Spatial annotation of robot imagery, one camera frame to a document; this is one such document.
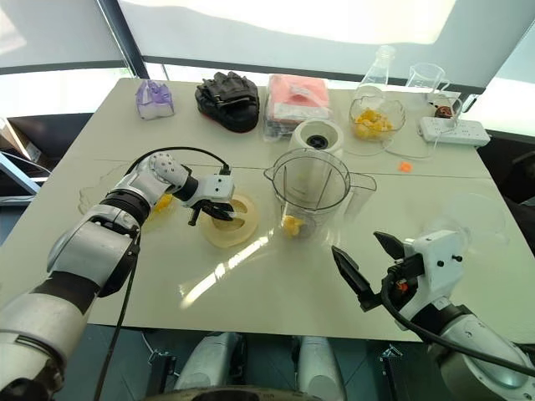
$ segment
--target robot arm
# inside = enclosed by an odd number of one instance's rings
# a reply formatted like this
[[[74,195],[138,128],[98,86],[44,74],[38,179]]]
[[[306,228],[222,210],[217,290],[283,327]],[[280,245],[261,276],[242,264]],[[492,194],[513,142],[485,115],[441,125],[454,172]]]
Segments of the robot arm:
[[[356,292],[362,309],[367,312],[382,304],[401,329],[409,328],[431,343],[429,354],[457,398],[535,398],[535,371],[529,357],[467,307],[455,306],[449,299],[462,276],[459,234],[438,231],[405,242],[380,232],[375,236],[396,260],[383,280],[381,294],[374,294],[357,264],[333,246],[340,274]],[[473,355],[466,355],[466,350]],[[526,374],[475,357],[489,353]]]
[[[0,399],[48,400],[97,297],[122,287],[140,252],[140,228],[165,193],[221,220],[232,219],[229,175],[196,179],[165,152],[143,159],[63,234],[48,257],[48,278],[0,310]]]

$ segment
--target measuring cup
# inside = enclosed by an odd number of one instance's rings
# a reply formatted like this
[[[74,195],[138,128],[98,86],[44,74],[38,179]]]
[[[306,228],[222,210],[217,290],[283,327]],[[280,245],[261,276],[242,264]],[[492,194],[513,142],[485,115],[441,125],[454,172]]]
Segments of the measuring cup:
[[[451,81],[445,78],[446,72],[436,64],[417,63],[409,68],[409,79],[405,84],[411,88],[426,88],[426,99],[432,101],[435,91],[440,93],[448,86]]]
[[[377,189],[368,175],[350,173],[342,160],[316,149],[285,153],[264,171],[280,205],[279,226],[290,238],[318,231],[351,195],[345,220],[356,216]]]

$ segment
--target glass bowl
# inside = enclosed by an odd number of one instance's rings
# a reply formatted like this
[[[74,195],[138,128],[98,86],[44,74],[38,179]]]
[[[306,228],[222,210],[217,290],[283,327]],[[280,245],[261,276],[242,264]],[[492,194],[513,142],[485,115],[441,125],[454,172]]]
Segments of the glass bowl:
[[[398,100],[364,96],[353,100],[349,108],[349,126],[361,140],[390,139],[405,124],[405,109]]]

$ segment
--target pink package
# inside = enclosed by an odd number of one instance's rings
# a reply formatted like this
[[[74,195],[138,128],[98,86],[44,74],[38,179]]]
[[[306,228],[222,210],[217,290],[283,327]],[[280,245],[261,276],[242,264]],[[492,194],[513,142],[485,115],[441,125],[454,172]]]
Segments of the pink package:
[[[268,118],[301,122],[329,118],[329,92],[320,78],[274,74],[269,79]]]

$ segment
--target plastic wrap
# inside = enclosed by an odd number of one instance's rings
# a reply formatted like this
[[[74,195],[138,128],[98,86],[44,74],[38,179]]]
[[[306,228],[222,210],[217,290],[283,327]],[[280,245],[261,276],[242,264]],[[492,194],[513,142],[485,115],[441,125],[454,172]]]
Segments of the plastic wrap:
[[[324,79],[273,74],[267,85],[263,138],[289,139],[306,119],[332,119]]]

